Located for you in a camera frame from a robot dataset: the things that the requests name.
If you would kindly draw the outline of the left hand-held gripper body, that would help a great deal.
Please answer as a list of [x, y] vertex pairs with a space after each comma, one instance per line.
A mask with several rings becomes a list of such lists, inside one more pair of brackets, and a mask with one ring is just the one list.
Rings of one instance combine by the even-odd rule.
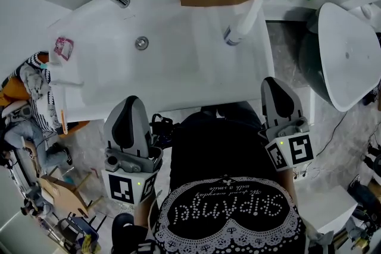
[[105, 151], [102, 178], [110, 199], [128, 204], [140, 204], [152, 191], [163, 164], [163, 150], [152, 147], [152, 158], [143, 158], [115, 149]]

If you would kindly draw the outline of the white packet with orange strip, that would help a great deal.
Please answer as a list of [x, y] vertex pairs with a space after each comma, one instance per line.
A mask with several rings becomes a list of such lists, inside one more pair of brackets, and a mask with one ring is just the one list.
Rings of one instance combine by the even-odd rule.
[[66, 104], [66, 90], [65, 90], [65, 87], [61, 87], [60, 92], [61, 92], [61, 100], [60, 100], [61, 125], [62, 125], [62, 128], [63, 128], [63, 133], [65, 135], [68, 135], [67, 118], [66, 118], [67, 104]]

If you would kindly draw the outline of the white cabinet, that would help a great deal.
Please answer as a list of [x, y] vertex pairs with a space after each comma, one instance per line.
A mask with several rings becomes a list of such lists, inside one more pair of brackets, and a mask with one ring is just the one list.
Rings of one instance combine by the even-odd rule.
[[300, 216], [320, 233], [339, 232], [357, 207], [348, 184], [315, 187], [312, 180], [303, 179], [295, 182], [295, 191]]

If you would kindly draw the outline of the white oval soap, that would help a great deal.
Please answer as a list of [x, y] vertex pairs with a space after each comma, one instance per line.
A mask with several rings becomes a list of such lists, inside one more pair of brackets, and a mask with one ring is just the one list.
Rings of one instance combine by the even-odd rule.
[[371, 5], [366, 4], [366, 5], [360, 6], [360, 8], [361, 8], [361, 12], [365, 16], [365, 18], [370, 20], [372, 18], [372, 15], [373, 15]]

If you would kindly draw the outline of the wooden chair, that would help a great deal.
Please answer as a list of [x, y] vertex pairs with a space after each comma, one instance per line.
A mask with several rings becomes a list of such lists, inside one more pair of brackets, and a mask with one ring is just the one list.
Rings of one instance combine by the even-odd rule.
[[97, 200], [91, 201], [88, 204], [83, 200], [80, 189], [87, 183], [91, 175], [92, 173], [87, 173], [86, 177], [77, 186], [51, 175], [41, 176], [39, 183], [42, 190], [46, 191], [53, 198], [53, 205], [55, 207], [89, 218], [89, 211], [104, 198], [100, 196]]

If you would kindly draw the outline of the metal sink drain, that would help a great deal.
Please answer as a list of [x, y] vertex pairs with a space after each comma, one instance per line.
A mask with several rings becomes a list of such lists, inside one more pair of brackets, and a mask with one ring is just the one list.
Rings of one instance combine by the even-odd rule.
[[135, 40], [135, 48], [139, 51], [145, 50], [149, 45], [149, 40], [145, 36], [139, 36]]

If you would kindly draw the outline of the black waist pack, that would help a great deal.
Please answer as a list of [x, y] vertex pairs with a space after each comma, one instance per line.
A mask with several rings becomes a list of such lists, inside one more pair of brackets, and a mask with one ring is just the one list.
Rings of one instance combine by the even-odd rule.
[[175, 129], [172, 119], [163, 117], [160, 114], [154, 114], [149, 125], [152, 129], [153, 146], [161, 149], [172, 147], [173, 131]]

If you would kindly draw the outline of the grey crumpled clothing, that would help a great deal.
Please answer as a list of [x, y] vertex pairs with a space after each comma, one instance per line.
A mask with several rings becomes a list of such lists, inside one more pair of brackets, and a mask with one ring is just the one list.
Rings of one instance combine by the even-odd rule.
[[44, 97], [50, 91], [50, 86], [43, 74], [29, 64], [23, 64], [21, 66], [19, 76], [27, 93], [35, 101]]

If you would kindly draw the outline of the person's right forearm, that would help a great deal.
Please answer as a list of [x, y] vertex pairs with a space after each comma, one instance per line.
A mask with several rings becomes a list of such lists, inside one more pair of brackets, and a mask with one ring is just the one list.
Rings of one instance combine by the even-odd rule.
[[277, 179], [278, 179], [278, 184], [282, 186], [288, 193], [289, 202], [296, 209], [296, 211], [299, 212], [298, 201], [297, 201], [295, 186], [293, 182], [293, 170], [287, 169], [287, 170], [279, 171], [277, 173]]

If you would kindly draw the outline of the white spray bottle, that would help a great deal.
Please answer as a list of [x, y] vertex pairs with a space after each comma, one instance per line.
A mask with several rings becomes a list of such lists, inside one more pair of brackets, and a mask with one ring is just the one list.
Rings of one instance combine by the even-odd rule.
[[241, 14], [234, 23], [229, 24], [223, 35], [226, 44], [236, 46], [246, 38], [255, 24], [262, 4], [263, 0], [253, 0], [248, 12]]

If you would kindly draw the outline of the grey cloth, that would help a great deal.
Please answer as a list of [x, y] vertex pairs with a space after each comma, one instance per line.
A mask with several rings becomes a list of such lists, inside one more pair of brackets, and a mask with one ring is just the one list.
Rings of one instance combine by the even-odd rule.
[[325, 234], [318, 231], [307, 231], [305, 254], [336, 254], [333, 244], [334, 231]]

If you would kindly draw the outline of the orange sofa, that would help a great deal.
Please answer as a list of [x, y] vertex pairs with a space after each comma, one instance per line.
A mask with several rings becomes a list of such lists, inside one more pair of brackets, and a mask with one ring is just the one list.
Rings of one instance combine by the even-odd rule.
[[[0, 84], [0, 106], [6, 107], [16, 101], [27, 101], [30, 105], [29, 98], [30, 96], [27, 93], [24, 84], [15, 75], [15, 70]], [[67, 136], [63, 133], [62, 127], [56, 132], [60, 137]]]

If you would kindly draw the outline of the blue basket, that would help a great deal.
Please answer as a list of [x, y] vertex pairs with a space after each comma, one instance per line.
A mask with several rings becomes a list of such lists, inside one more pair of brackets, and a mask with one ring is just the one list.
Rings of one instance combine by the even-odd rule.
[[68, 254], [97, 254], [101, 250], [98, 231], [105, 218], [94, 227], [95, 218], [87, 221], [73, 214], [59, 220], [56, 229], [63, 237], [63, 248]]

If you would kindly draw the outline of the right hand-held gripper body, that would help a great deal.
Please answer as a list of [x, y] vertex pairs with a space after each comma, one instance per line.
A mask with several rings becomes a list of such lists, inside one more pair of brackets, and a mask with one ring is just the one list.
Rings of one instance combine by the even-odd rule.
[[276, 171], [293, 169], [314, 159], [306, 118], [281, 124], [267, 120], [265, 127], [264, 138], [268, 141], [265, 150]]

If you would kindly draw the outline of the white freestanding bathtub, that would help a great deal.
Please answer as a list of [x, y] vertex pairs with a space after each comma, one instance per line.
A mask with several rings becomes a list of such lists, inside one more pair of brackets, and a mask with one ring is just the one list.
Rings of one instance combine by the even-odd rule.
[[346, 112], [381, 81], [381, 45], [372, 26], [327, 2], [307, 22], [298, 65], [316, 94]]

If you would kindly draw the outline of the white vanity table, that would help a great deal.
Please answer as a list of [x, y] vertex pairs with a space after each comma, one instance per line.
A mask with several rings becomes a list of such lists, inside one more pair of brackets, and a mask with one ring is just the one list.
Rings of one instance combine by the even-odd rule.
[[[60, 117], [61, 87], [69, 122], [107, 118], [130, 95], [148, 112], [246, 101], [260, 97], [264, 78], [274, 75], [262, 12], [244, 40], [223, 39], [229, 24], [251, 2], [224, 7], [184, 7], [180, 0], [130, 0], [120, 8], [93, 0], [49, 26], [48, 41], [74, 42], [68, 61], [51, 73]], [[145, 36], [139, 51], [135, 40]]]

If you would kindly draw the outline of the person's left forearm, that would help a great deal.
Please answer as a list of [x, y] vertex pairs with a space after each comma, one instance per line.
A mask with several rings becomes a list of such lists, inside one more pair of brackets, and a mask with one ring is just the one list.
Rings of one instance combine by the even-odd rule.
[[134, 209], [134, 225], [149, 228], [154, 224], [159, 214], [156, 193], [153, 191], [143, 202]]

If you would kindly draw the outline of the pink packet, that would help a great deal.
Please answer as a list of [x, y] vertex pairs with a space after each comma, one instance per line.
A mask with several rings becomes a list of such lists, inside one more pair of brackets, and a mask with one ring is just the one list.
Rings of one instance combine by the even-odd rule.
[[68, 61], [73, 51], [74, 42], [71, 39], [65, 37], [59, 37], [55, 42], [54, 52], [62, 57], [65, 61]]

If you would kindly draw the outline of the person's black printed shirt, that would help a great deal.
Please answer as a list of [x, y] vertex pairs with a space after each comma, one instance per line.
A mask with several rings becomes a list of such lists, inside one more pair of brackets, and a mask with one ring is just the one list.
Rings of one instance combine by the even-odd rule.
[[149, 228], [128, 225], [113, 254], [305, 254], [306, 228], [247, 102], [206, 106], [173, 133], [170, 191]]

